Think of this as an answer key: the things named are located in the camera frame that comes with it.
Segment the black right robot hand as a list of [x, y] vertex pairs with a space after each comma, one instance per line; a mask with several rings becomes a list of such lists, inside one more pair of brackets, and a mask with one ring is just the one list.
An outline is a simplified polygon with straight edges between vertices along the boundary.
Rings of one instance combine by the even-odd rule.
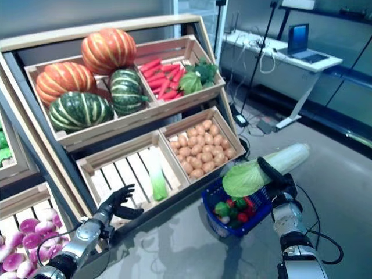
[[258, 157], [257, 162], [264, 174], [271, 179], [264, 187], [271, 199], [273, 208], [294, 201], [298, 192], [292, 176], [289, 173], [281, 174], [263, 157]]

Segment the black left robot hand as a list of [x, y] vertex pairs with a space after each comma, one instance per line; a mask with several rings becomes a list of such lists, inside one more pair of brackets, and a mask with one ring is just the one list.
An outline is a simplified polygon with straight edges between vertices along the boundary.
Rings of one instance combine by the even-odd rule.
[[143, 214], [144, 209], [132, 209], [127, 206], [123, 206], [133, 195], [134, 184], [126, 185], [106, 198], [98, 207], [97, 212], [94, 214], [94, 218], [103, 222], [103, 224], [109, 224], [112, 221], [113, 216], [116, 216], [125, 220], [134, 220]]

